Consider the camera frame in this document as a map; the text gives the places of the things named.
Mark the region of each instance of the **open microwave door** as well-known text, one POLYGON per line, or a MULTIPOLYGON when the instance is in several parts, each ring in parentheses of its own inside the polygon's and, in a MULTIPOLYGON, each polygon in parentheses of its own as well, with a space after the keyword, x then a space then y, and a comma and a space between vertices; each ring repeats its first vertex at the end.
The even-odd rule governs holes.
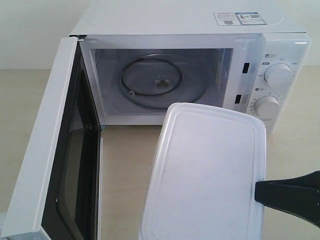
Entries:
POLYGON ((61 40, 1 239, 97 240, 101 127, 76 37, 61 40))

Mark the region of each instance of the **timer knob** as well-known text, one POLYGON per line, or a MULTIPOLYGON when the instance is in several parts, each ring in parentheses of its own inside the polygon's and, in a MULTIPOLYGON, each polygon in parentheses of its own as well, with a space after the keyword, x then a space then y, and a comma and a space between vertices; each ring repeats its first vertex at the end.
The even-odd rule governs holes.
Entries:
POLYGON ((264 80, 271 87, 288 84, 293 78, 290 67, 284 63, 272 65, 264 73, 264 80))
POLYGON ((278 114, 280 106, 274 96, 264 96, 255 102, 254 108, 260 117, 269 119, 278 114))

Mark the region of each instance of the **white plastic container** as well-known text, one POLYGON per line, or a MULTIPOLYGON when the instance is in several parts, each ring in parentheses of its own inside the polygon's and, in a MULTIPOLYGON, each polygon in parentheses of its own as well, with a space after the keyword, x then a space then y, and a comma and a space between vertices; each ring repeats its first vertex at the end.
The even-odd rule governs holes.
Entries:
POLYGON ((259 240, 266 130, 257 118, 175 103, 158 141, 139 240, 259 240))

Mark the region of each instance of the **sticker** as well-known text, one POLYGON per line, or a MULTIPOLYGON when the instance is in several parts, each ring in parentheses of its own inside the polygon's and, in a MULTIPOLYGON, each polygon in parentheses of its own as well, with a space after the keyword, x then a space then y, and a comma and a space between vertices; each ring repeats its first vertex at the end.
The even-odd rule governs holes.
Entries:
POLYGON ((236 12, 241 25, 266 25, 266 22, 257 12, 236 12))
POLYGON ((219 26, 237 26, 241 25, 239 19, 234 12, 214 13, 216 22, 219 26))

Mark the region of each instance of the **microwave top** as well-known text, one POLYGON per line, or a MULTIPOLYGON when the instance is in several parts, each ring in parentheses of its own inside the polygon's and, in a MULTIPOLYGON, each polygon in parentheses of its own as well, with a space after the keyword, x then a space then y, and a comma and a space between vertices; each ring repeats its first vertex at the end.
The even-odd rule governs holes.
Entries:
POLYGON ((305 33, 274 0, 94 0, 71 36, 305 33))

